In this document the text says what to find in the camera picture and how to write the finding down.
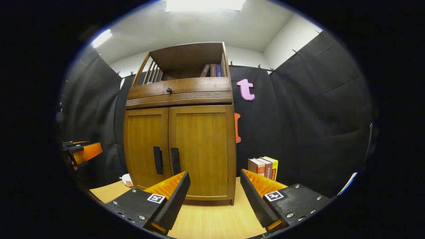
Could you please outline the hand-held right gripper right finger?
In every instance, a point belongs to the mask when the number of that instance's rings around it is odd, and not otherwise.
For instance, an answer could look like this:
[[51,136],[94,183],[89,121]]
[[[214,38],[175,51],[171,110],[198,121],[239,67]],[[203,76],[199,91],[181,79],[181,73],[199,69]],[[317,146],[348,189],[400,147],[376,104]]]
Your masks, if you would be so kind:
[[332,201],[302,184],[286,186],[245,169],[240,171],[240,183],[257,220],[268,233],[300,224]]

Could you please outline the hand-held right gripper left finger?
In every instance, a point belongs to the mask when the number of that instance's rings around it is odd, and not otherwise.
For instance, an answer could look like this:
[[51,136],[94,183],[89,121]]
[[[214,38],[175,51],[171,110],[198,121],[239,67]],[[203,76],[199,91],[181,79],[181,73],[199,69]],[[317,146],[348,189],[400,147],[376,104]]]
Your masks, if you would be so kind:
[[190,185],[189,172],[184,171],[145,190],[131,189],[105,207],[137,227],[166,236],[176,222]]

